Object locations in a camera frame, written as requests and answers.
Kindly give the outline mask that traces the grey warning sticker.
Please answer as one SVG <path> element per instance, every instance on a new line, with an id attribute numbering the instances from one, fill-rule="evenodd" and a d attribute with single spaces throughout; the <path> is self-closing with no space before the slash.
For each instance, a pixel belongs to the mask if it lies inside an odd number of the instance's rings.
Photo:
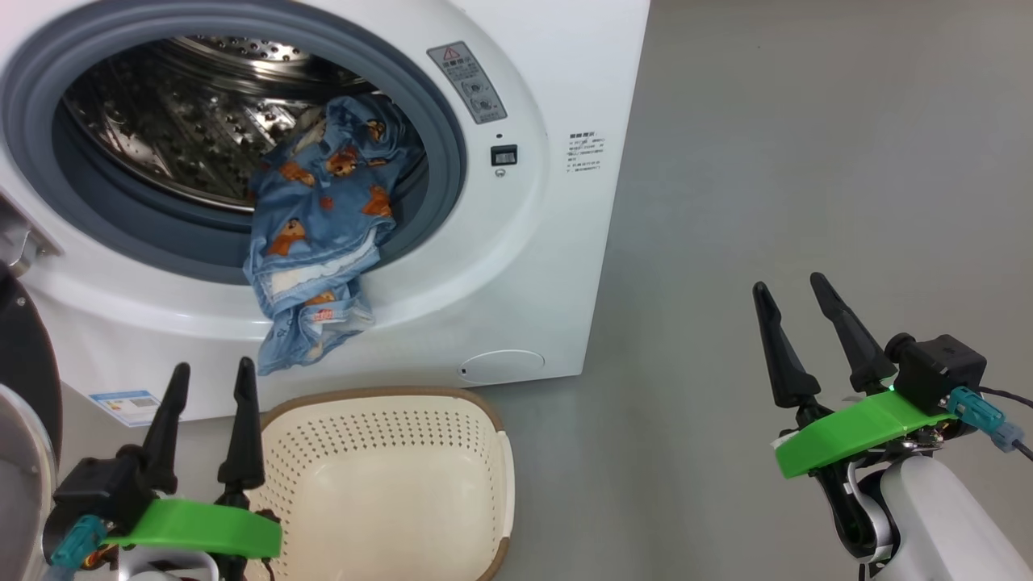
<path id="1" fill-rule="evenodd" d="M 457 41 L 429 48 L 427 55 L 453 86 L 476 124 L 494 123 L 508 117 L 493 82 L 467 44 Z"/>

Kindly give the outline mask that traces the blue energy label sticker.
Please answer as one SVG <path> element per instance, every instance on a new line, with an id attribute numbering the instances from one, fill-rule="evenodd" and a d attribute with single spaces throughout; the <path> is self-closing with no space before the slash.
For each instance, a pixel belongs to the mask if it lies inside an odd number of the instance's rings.
<path id="1" fill-rule="evenodd" d="M 92 394 L 89 400 L 127 427 L 149 426 L 160 400 L 148 391 Z"/>

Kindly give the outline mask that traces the white front-load washing machine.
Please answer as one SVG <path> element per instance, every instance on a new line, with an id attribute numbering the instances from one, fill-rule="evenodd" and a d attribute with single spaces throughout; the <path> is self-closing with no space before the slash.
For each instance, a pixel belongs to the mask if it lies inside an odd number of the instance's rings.
<path id="1" fill-rule="evenodd" d="M 95 0 L 0 0 L 0 74 L 44 16 Z M 476 354 L 541 354 L 534 380 L 578 374 L 589 342 L 650 0 L 292 0 L 398 48 L 453 109 L 467 173 L 450 216 L 424 243 L 369 269 L 375 323 L 310 366 L 259 383 L 264 408 L 346 387 L 467 387 Z M 476 124 L 429 48 L 467 44 L 508 117 Z M 159 397 L 191 364 L 186 420 L 233 412 L 241 357 L 270 330 L 242 286 L 174 274 L 116 253 L 68 224 L 15 169 L 0 130 L 0 191 L 62 251 L 23 284 L 62 383 Z"/>

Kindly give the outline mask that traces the cream perforated laundry basket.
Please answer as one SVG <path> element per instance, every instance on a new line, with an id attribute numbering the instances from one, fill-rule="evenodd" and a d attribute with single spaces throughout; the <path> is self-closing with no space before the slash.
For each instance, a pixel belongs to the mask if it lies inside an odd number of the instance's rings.
<path id="1" fill-rule="evenodd" d="M 501 416 L 455 387 L 300 397 L 262 420 L 277 581 L 494 581 L 514 525 Z"/>

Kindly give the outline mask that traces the metal door hinge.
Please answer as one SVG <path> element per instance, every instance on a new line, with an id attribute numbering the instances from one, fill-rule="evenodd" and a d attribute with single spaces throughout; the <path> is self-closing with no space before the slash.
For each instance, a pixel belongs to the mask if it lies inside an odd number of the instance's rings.
<path id="1" fill-rule="evenodd" d="M 44 232 L 19 212 L 0 191 L 0 262 L 7 271 L 19 278 L 40 258 L 62 254 Z"/>

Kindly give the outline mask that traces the steel washer drum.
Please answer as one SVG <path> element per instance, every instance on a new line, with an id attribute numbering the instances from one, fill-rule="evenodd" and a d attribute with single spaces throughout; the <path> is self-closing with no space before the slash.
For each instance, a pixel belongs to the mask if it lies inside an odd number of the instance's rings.
<path id="1" fill-rule="evenodd" d="M 364 77 L 279 40 L 177 36 L 92 64 L 62 96 L 94 148 L 165 194 L 237 214 L 263 156 L 332 97 L 376 94 Z"/>

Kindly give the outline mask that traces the grey rubber door gasket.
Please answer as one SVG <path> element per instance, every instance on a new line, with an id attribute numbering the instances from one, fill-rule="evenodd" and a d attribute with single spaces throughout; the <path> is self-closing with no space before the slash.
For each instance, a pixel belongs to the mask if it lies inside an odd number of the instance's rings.
<path id="1" fill-rule="evenodd" d="M 279 40 L 364 77 L 397 104 L 422 144 L 399 184 L 397 227 L 380 251 L 392 264 L 439 230 L 460 198 L 467 142 L 453 108 L 416 62 L 340 16 L 292 0 L 95 0 L 44 16 L 10 50 L 0 74 L 0 130 L 15 169 L 68 224 L 148 267 L 242 286 L 253 211 L 237 214 L 165 194 L 115 165 L 63 106 L 92 64 L 159 38 Z"/>

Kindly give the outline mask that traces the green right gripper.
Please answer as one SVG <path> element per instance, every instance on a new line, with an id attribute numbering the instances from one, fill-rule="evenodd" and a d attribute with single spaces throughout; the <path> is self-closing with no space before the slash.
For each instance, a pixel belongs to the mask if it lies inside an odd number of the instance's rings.
<path id="1" fill-rule="evenodd" d="M 926 426 L 956 418 L 945 411 L 927 415 L 899 393 L 885 392 L 897 374 L 896 365 L 834 289 L 826 275 L 812 273 L 810 284 L 822 314 L 836 330 L 850 366 L 850 386 L 856 393 L 873 396 L 815 420 L 793 435 L 782 437 L 775 446 L 775 456 L 783 478 L 793 479 L 831 466 Z M 754 284 L 752 295 L 775 405 L 779 408 L 815 406 L 816 396 L 822 389 L 817 379 L 805 371 L 791 346 L 775 299 L 763 281 Z"/>

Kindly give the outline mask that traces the round white filter cover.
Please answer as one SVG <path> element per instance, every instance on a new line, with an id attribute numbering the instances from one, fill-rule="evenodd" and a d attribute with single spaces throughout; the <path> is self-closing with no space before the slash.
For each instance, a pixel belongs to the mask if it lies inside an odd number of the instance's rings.
<path id="1" fill-rule="evenodd" d="M 470 385 L 504 385 L 533 380 L 545 364 L 545 358 L 539 353 L 503 349 L 470 357 L 458 365 L 457 373 Z"/>

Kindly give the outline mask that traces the blue bear-print garment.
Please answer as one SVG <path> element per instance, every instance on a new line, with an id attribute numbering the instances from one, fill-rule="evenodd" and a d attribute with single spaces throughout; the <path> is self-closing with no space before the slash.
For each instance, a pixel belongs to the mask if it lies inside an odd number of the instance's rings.
<path id="1" fill-rule="evenodd" d="M 256 371 L 313 365 L 375 324 L 361 276 L 397 220 L 395 191 L 422 144 L 381 94 L 306 111 L 249 179 L 255 202 L 243 272 L 270 330 Z"/>

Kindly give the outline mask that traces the black round glass washer door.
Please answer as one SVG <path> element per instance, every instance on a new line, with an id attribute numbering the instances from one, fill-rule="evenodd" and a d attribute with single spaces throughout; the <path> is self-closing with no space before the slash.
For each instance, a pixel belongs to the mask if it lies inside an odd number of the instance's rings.
<path id="1" fill-rule="evenodd" d="M 38 581 L 61 456 L 61 383 L 46 330 L 0 265 L 0 581 Z"/>

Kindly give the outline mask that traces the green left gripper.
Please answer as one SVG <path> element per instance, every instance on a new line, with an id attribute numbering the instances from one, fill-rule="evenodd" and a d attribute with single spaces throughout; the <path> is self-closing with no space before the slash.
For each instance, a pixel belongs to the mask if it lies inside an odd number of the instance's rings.
<path id="1" fill-rule="evenodd" d="M 188 398 L 190 365 L 174 367 L 169 385 L 145 435 L 140 463 L 148 488 L 165 494 L 178 491 L 174 473 L 178 421 Z M 243 357 L 237 367 L 236 412 L 228 456 L 218 469 L 223 493 L 218 504 L 188 499 L 155 499 L 129 533 L 111 533 L 108 545 L 152 545 L 174 550 L 217 553 L 248 560 L 279 558 L 281 525 L 248 511 L 247 492 L 265 485 L 261 439 L 261 405 L 254 363 Z"/>

